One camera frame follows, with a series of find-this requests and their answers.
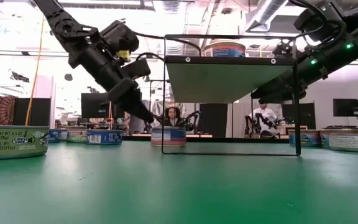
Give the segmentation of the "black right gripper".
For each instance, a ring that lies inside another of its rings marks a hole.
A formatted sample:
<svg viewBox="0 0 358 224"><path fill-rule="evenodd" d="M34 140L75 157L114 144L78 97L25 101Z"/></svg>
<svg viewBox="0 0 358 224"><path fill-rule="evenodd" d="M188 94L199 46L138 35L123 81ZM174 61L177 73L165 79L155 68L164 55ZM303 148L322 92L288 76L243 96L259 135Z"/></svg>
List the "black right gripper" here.
<svg viewBox="0 0 358 224"><path fill-rule="evenodd" d="M330 59L325 55L298 55L296 58L297 66L295 74L300 85L308 86L317 80L330 74ZM282 103L293 99L293 92L289 89L294 84L293 69L291 67L278 77L270 80L259 87L259 90L275 91L256 91L251 94L253 99L258 99L259 103Z"/></svg>

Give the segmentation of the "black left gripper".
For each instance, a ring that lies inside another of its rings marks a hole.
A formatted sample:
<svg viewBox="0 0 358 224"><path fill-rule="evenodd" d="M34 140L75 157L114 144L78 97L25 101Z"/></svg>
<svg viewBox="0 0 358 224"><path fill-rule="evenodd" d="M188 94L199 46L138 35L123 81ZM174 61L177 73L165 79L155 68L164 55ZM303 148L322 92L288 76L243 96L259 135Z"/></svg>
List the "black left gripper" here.
<svg viewBox="0 0 358 224"><path fill-rule="evenodd" d="M127 103L128 113L148 123L153 122L154 116L143 104L134 79L126 69L121 68L119 61L112 62L95 47L90 47L87 54L91 62L90 74L107 89L108 99L113 103Z"/></svg>

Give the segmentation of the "red white blue tuna can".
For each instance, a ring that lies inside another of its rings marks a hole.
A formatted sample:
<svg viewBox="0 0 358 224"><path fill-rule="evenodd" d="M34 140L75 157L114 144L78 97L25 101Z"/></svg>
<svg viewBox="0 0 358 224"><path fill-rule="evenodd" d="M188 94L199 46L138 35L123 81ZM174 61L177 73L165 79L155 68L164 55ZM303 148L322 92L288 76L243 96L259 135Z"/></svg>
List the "red white blue tuna can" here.
<svg viewBox="0 0 358 224"><path fill-rule="evenodd" d="M152 128L150 144L152 146L183 147L186 145L184 127L164 126Z"/></svg>
<svg viewBox="0 0 358 224"><path fill-rule="evenodd" d="M246 47L237 42L216 42L201 49L202 57L246 57Z"/></svg>

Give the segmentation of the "blue barcode tuna can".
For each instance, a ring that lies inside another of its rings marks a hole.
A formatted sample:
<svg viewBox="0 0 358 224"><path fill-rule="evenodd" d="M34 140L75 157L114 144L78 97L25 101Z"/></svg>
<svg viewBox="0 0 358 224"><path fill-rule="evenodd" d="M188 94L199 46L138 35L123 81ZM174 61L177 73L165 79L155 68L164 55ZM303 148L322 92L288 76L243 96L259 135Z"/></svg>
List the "blue barcode tuna can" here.
<svg viewBox="0 0 358 224"><path fill-rule="evenodd" d="M116 145L122 144L122 130L118 129L90 129L87 131L87 144Z"/></svg>
<svg viewBox="0 0 358 224"><path fill-rule="evenodd" d="M49 129L48 142L56 143L61 141L62 130L61 129Z"/></svg>

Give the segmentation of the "white green label tuna can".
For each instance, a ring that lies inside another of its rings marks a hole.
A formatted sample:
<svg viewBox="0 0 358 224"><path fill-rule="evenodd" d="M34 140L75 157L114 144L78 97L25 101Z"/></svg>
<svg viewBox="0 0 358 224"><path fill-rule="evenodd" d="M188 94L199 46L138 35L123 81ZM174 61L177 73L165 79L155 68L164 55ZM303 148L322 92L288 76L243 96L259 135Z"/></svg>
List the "white green label tuna can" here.
<svg viewBox="0 0 358 224"><path fill-rule="evenodd" d="M358 134L330 134L329 148L335 151L358 152Z"/></svg>

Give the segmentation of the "green Circle Hook tuna can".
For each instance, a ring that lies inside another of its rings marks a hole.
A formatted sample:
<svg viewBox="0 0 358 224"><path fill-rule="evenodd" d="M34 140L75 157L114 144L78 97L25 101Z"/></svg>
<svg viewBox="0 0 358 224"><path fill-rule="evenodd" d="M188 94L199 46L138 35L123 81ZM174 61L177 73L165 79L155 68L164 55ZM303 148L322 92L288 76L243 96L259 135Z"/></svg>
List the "green Circle Hook tuna can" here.
<svg viewBox="0 0 358 224"><path fill-rule="evenodd" d="M0 159L42 156L48 135L48 126L0 126Z"/></svg>

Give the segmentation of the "person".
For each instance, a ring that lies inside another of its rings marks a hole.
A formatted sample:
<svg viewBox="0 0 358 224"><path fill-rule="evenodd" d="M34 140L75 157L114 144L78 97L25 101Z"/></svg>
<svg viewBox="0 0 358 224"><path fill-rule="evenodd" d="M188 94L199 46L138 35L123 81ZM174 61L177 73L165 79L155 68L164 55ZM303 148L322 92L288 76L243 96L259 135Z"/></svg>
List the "person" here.
<svg viewBox="0 0 358 224"><path fill-rule="evenodd" d="M185 126L185 120L181 117L181 111L178 107L169 107L165 109L163 114L162 126Z"/></svg>
<svg viewBox="0 0 358 224"><path fill-rule="evenodd" d="M254 109L253 112L249 113L249 116L254 115L255 118L256 113L260 113L262 116L262 118L257 118L257 120L260 123L260 134L262 136L276 135L277 129L274 127L270 127L269 125L263 122L264 119L267 119L272 123L274 123L274 121L277 119L277 115L274 113L274 111L271 110L270 108L267 108L267 104L264 103L264 104L260 104L258 108Z"/></svg>

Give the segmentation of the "black computer monitor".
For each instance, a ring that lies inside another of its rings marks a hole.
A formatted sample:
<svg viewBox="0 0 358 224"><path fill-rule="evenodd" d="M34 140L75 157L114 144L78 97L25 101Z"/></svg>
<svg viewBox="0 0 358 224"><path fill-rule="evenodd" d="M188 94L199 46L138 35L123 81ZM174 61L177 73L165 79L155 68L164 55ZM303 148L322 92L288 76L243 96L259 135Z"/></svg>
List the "black computer monitor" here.
<svg viewBox="0 0 358 224"><path fill-rule="evenodd" d="M333 99L334 117L358 117L358 99Z"/></svg>
<svg viewBox="0 0 358 224"><path fill-rule="evenodd" d="M110 103L107 93L82 93L82 118L108 118L109 111L113 118L124 118L124 110L119 105Z"/></svg>
<svg viewBox="0 0 358 224"><path fill-rule="evenodd" d="M316 128L314 103L300 103L300 124L308 129ZM291 104L282 105L282 116L285 121L295 123L295 107Z"/></svg>

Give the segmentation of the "yellow tape tag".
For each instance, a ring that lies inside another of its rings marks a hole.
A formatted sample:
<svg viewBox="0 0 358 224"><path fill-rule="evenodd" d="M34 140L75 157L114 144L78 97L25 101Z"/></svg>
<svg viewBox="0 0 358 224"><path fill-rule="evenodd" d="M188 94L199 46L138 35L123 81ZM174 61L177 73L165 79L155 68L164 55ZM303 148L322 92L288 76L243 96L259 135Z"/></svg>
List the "yellow tape tag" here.
<svg viewBox="0 0 358 224"><path fill-rule="evenodd" d="M131 53L129 50L120 50L116 53L117 58L121 58L126 62L131 61Z"/></svg>

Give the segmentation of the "wooden workbench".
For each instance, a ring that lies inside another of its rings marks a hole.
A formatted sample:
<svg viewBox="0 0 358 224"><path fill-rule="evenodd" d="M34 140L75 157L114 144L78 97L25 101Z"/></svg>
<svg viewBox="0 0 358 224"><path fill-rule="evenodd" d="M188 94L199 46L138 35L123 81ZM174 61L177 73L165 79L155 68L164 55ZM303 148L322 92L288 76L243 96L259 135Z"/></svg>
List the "wooden workbench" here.
<svg viewBox="0 0 358 224"><path fill-rule="evenodd" d="M151 134L139 133L139 134L133 134L132 136L151 137ZM187 138L212 138L213 135L210 135L210 134L186 134L186 137Z"/></svg>

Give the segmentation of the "black partition panel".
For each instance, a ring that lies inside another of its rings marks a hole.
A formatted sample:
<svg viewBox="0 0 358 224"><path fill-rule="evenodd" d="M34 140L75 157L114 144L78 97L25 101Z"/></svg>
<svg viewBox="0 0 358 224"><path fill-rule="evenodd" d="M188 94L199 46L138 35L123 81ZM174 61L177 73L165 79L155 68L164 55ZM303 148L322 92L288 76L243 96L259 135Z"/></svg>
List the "black partition panel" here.
<svg viewBox="0 0 358 224"><path fill-rule="evenodd" d="M204 133L214 138L226 137L227 104L210 103L200 104L200 125Z"/></svg>
<svg viewBox="0 0 358 224"><path fill-rule="evenodd" d="M16 98L13 125L24 126L29 98ZM50 126L50 98L34 98L29 116L30 126Z"/></svg>

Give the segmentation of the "green Bumble Bee tuna can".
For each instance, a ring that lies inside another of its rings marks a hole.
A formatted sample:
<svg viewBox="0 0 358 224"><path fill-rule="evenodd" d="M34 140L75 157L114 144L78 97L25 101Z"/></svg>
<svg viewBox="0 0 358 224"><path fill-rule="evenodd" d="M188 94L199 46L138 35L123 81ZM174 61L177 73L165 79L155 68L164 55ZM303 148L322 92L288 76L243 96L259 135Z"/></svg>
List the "green Bumble Bee tuna can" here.
<svg viewBox="0 0 358 224"><path fill-rule="evenodd" d="M88 133L87 130L68 130L67 142L86 143L87 133Z"/></svg>

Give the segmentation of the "white pillar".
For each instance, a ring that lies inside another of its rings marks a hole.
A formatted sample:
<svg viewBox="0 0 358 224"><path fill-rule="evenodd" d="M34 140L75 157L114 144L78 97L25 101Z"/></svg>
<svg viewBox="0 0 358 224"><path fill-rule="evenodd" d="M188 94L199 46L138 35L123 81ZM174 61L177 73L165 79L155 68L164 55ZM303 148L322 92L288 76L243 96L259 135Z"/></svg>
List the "white pillar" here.
<svg viewBox="0 0 358 224"><path fill-rule="evenodd" d="M53 76L39 75L35 84L30 124L52 128L55 121L56 81Z"/></svg>

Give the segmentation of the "black frame wooden shelf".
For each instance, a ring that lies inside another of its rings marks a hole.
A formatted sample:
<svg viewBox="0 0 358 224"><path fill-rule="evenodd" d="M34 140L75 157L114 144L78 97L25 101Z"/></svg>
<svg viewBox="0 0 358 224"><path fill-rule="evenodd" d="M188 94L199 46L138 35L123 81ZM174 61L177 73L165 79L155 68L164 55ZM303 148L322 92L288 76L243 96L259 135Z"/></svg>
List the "black frame wooden shelf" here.
<svg viewBox="0 0 358 224"><path fill-rule="evenodd" d="M288 40L292 48L290 58L267 57L205 57L195 55L167 54L168 40L184 44L184 39L280 39ZM287 69L292 69L292 78L295 82L295 153L294 154L250 154L235 152L175 152L164 148L164 132L162 127L161 153L163 155L186 156L301 156L299 104L297 94L299 79L297 75L297 47L298 37L291 36L257 36L257 35L217 35L217 34L166 34L164 43L163 90L166 87L166 72L173 88L175 102L180 103L224 103L233 104L239 98L256 90L268 81L279 76Z"/></svg>

